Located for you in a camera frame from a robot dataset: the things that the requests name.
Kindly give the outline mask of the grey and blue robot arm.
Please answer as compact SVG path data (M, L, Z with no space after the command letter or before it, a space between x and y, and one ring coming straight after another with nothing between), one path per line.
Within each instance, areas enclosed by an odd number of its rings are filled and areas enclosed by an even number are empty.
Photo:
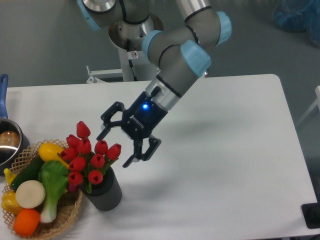
M102 115L102 140L120 127L133 140L133 154L124 163L147 161L161 144L153 129L201 78L211 65L206 48L227 41L232 23L226 13L215 11L208 0L179 0L184 26L157 30L147 0L79 0L77 5L93 29L117 27L127 52L142 51L157 75L129 108L115 102Z

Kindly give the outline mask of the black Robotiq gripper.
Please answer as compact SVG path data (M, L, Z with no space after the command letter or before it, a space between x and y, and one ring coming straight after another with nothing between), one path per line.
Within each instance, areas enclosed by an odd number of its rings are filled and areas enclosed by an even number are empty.
M122 102L113 103L101 116L102 130L96 137L97 141L103 140L112 128L120 127L133 140L133 154L122 165L128 168L132 163L148 161L158 149L162 141L154 137L153 129L166 116L163 110L143 91L134 103L126 110ZM122 112L122 119L111 121L117 113ZM149 147L143 152L143 139L148 138Z

